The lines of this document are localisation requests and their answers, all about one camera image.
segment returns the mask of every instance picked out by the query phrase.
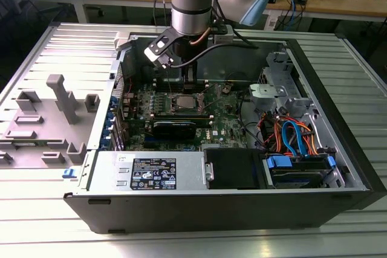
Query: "floor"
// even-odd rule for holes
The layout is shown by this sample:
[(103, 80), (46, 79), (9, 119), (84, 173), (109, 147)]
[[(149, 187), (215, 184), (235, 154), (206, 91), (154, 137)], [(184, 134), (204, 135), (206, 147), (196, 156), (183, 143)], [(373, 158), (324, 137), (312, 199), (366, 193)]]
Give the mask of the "floor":
[[(52, 8), (53, 4), (36, 3), (40, 11), (47, 8)], [(21, 3), (22, 13), (17, 15), (13, 13), (6, 3), (0, 2), (0, 63), (2, 70), (0, 71), (0, 89), (3, 89), (8, 80), (12, 77), (19, 65), (23, 62), (26, 55), (30, 52), (34, 44), (45, 31), (47, 25), (51, 21), (55, 22), (77, 22), (76, 15), (71, 6), (66, 5), (59, 11), (51, 11), (39, 16), (36, 9), (31, 4)], [(124, 19), (122, 8), (113, 6), (101, 7), (103, 16), (98, 13), (98, 10), (89, 11), (89, 19), (92, 23), (98, 24), (137, 24), (151, 25), (154, 23), (152, 19), (151, 8), (127, 8), (127, 19)], [(163, 11), (156, 11), (157, 24), (164, 24)], [(254, 29), (263, 29), (266, 16), (262, 16), (259, 23), (254, 26)], [(379, 44), (375, 52), (369, 57), (368, 62), (379, 74), (379, 76), (387, 82), (387, 67), (386, 67), (386, 51), (387, 37), (377, 37), (377, 32), (381, 23), (367, 23), (358, 21), (335, 21), (327, 19), (315, 19), (311, 22), (310, 19), (303, 19), (301, 24), (291, 27), (290, 31), (306, 31), (320, 33), (340, 33), (356, 47), (359, 53), (367, 56), (367, 51), (370, 45)], [(382, 33), (386, 34), (387, 28), (382, 29)]]

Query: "metal table surface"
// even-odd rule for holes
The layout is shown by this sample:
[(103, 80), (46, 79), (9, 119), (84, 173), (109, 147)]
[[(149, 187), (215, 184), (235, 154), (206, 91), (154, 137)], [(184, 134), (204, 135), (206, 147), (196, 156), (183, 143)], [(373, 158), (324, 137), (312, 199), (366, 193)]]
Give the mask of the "metal table surface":
[[(54, 98), (47, 75), (61, 72), (76, 98), (101, 92), (115, 58), (114, 36), (125, 25), (49, 27), (0, 94), (0, 133), (18, 108), (21, 89)], [(387, 185), (387, 88), (354, 48), (333, 34), (241, 31), (244, 36), (298, 40), (339, 111)], [(62, 169), (0, 170), (2, 257), (387, 257), (387, 198), (348, 211), (320, 228), (208, 233), (99, 235), (63, 202), (77, 182)]]

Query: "silver metal panel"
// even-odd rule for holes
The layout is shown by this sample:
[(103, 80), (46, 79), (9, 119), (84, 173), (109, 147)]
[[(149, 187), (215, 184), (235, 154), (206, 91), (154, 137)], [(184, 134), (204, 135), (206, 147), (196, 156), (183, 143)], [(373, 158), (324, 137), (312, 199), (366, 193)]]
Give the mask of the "silver metal panel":
[[(175, 158), (176, 190), (206, 190), (203, 152), (100, 152), (94, 168), (89, 191), (131, 191), (134, 158)], [(121, 168), (128, 172), (120, 173)], [(117, 186), (117, 181), (126, 181), (127, 186)]]
[[(128, 31), (143, 30), (161, 32), (162, 28), (119, 25), (61, 25), (58, 30), (82, 35), (84, 31)], [(302, 34), (286, 32), (249, 33), (250, 36), (293, 37), (312, 51), (327, 51), (327, 48), (349, 50), (333, 34)], [(50, 42), (47, 47), (58, 43)], [(74, 42), (58, 44), (63, 49), (78, 50)], [(87, 50), (94, 45), (85, 42)], [(113, 50), (113, 43), (106, 42), (104, 49)], [(371, 76), (369, 69), (360, 65), (335, 70), (346, 79)], [(314, 65), (317, 74), (329, 77), (330, 69)], [(368, 107), (387, 106), (384, 96), (332, 95), (339, 110), (348, 113), (353, 109), (357, 115), (369, 114)], [(2, 105), (11, 104), (6, 99)], [(386, 137), (386, 126), (377, 129), (369, 125), (350, 125), (354, 135)], [(387, 185), (387, 148), (365, 149), (379, 177)], [(39, 253), (42, 257), (68, 257), (68, 251), (78, 256), (125, 256), (125, 257), (387, 257), (387, 199), (363, 211), (349, 211), (335, 217), (320, 228), (307, 230), (260, 230), (208, 233), (165, 233), (99, 235), (91, 232), (63, 202), (62, 186), (71, 191), (77, 182), (65, 182), (60, 169), (0, 170), (0, 252), (22, 257), (26, 253)]]

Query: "blue connector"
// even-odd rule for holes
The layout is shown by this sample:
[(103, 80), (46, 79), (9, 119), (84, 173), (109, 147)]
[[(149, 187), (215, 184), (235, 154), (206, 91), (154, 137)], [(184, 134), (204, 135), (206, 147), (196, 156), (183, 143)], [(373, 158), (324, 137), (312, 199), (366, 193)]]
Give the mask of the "blue connector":
[(293, 167), (290, 157), (284, 155), (272, 155), (267, 159), (267, 165), (269, 169), (273, 167)]
[(103, 146), (108, 146), (110, 144), (110, 139), (101, 138), (101, 140), (99, 141), (99, 144)]
[(107, 114), (106, 114), (106, 118), (107, 119), (113, 119), (114, 118), (114, 114), (112, 113), (112, 112), (108, 112)]
[(333, 168), (336, 166), (336, 162), (333, 158), (333, 156), (328, 156), (328, 162), (329, 162), (329, 165)]
[(119, 100), (118, 100), (116, 97), (111, 96), (111, 97), (110, 97), (110, 106), (113, 107), (113, 108), (115, 108), (115, 107), (117, 107), (118, 105), (119, 105)]

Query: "power supply label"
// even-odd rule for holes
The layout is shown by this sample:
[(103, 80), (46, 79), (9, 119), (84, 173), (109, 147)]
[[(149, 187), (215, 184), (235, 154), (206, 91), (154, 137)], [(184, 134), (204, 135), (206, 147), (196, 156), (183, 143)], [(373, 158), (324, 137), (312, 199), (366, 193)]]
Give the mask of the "power supply label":
[(135, 158), (131, 188), (133, 190), (175, 190), (175, 158)]

